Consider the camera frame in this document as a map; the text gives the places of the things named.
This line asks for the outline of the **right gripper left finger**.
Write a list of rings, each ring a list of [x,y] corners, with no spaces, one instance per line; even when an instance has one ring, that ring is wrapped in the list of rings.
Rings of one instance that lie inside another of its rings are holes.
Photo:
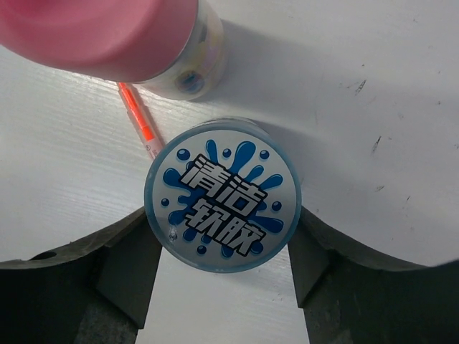
[[[161,245],[143,209],[29,260],[1,263],[3,343],[134,343]]]

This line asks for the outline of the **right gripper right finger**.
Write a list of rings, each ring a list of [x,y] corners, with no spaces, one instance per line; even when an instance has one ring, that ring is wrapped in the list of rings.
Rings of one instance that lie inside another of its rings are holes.
[[[311,343],[456,343],[458,263],[378,252],[303,209],[288,245]]]

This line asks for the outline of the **blue slime jar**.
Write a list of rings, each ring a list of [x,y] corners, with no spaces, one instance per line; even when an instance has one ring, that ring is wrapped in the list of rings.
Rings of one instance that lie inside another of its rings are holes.
[[[243,272],[272,259],[292,238],[301,207],[289,157],[244,118],[209,120],[175,137],[144,187],[159,243],[206,272]]]

